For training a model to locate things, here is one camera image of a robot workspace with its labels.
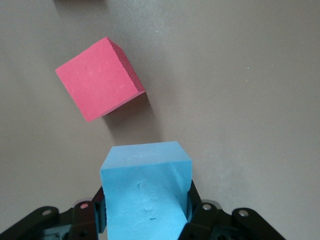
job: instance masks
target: gray surface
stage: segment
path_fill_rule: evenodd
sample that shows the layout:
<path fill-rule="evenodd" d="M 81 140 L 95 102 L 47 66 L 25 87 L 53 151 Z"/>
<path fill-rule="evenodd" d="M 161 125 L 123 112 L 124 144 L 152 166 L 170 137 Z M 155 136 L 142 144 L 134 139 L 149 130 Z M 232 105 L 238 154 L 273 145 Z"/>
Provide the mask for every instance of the gray surface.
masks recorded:
<path fill-rule="evenodd" d="M 113 145 L 179 141 L 204 199 L 320 236 L 320 1 L 0 1 L 0 232 L 100 186 Z M 99 39 L 148 94 L 87 123 L 55 69 Z"/>

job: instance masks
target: metal screw head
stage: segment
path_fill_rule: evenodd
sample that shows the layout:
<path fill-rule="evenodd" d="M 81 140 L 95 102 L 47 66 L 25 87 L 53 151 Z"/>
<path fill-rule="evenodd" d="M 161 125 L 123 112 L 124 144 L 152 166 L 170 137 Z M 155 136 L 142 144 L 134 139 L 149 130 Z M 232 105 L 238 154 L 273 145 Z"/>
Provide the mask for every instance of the metal screw head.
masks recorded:
<path fill-rule="evenodd" d="M 80 205 L 80 208 L 81 208 L 81 209 L 86 209 L 88 206 L 89 206 L 88 203 L 82 203 L 82 204 Z"/>
<path fill-rule="evenodd" d="M 212 206 L 211 206 L 210 204 L 208 204 L 208 203 L 205 203 L 205 204 L 202 205 L 202 208 L 203 208 L 204 210 L 209 211 L 209 210 L 212 209 Z"/>
<path fill-rule="evenodd" d="M 241 217 L 248 217 L 249 216 L 249 213 L 246 211 L 246 210 L 240 210 L 239 211 L 239 215 Z"/>
<path fill-rule="evenodd" d="M 41 214 L 42 216 L 49 215 L 52 211 L 50 209 L 44 210 Z"/>

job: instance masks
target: robotic arm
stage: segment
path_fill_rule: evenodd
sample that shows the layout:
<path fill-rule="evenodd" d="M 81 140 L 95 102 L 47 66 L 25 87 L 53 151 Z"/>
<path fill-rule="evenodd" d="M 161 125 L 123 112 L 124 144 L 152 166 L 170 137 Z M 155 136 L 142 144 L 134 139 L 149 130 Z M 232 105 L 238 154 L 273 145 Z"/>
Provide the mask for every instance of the robotic arm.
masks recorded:
<path fill-rule="evenodd" d="M 188 192 L 188 223 L 178 240 L 285 240 L 257 212 L 237 208 L 231 215 L 203 202 L 194 182 Z M 0 234 L 0 240 L 98 240 L 107 224 L 102 187 L 91 201 L 66 212 L 44 206 Z"/>

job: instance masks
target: block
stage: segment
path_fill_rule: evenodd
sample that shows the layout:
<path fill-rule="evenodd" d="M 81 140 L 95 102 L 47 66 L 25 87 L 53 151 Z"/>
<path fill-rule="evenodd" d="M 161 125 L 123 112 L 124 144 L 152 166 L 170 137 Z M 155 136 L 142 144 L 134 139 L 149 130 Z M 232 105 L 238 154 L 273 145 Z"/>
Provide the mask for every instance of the block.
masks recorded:
<path fill-rule="evenodd" d="M 107 37 L 55 72 L 88 122 L 145 92 L 124 51 Z"/>
<path fill-rule="evenodd" d="M 108 240 L 177 240 L 192 160 L 176 141 L 114 146 L 100 169 Z"/>

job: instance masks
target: cube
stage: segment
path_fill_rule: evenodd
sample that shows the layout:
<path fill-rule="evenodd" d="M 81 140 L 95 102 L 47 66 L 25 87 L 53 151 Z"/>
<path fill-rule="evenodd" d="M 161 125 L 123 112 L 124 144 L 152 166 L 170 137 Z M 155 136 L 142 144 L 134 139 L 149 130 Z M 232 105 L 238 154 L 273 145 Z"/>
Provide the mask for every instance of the cube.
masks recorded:
<path fill-rule="evenodd" d="M 107 37 L 55 72 L 88 122 L 145 92 L 124 51 Z"/>
<path fill-rule="evenodd" d="M 108 240 L 178 239 L 192 181 L 192 160 L 178 142 L 114 146 L 100 176 Z"/>

